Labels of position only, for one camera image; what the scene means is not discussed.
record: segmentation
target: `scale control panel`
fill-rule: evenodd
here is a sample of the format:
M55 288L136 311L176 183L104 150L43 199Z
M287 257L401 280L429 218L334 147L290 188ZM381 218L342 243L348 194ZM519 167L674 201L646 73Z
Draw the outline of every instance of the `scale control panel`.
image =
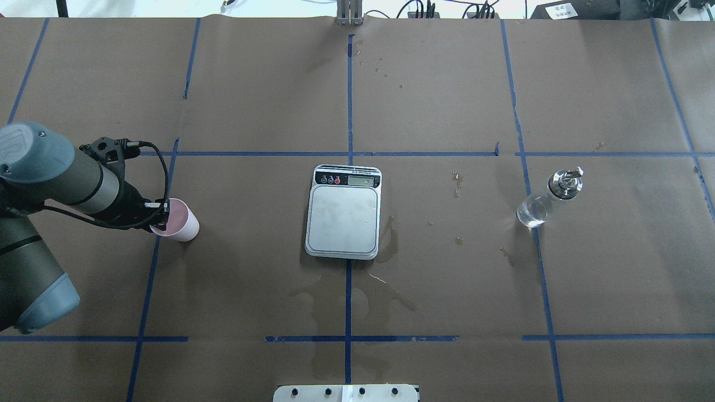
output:
M379 188L382 175L374 167L320 165L315 168L313 185L338 185Z

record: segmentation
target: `robotic arm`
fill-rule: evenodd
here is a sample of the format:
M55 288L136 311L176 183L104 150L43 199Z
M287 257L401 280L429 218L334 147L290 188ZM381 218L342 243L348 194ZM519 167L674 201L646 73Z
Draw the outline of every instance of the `robotic arm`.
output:
M0 129L0 330L33 333L72 311L79 296L27 215L53 210L109 229L165 229L164 197L151 201L124 180L124 161L151 143L102 137L76 149L34 122ZM44 205L55 200L94 218Z

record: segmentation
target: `sticker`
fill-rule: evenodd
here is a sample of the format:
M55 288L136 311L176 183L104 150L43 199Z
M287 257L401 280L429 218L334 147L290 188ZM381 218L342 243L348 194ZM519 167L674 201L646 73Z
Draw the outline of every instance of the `sticker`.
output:
M572 16L578 16L571 3L557 4L555 6L546 7L546 12L551 19L566 19L571 18Z

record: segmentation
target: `white cup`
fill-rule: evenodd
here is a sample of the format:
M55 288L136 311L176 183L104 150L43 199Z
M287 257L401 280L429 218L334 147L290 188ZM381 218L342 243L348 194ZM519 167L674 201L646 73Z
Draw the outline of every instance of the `white cup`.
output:
M199 233L199 221L191 212L185 202L178 198L169 198L169 220L167 229L160 230L157 227L149 226L152 232L158 236L178 242L193 240Z

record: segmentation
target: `scale weighing platform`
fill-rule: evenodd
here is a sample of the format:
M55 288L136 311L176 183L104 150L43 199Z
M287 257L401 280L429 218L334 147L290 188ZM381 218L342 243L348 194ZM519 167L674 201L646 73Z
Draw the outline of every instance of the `scale weighing platform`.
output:
M375 258L382 178L374 167L318 165L310 189L305 252L314 257Z

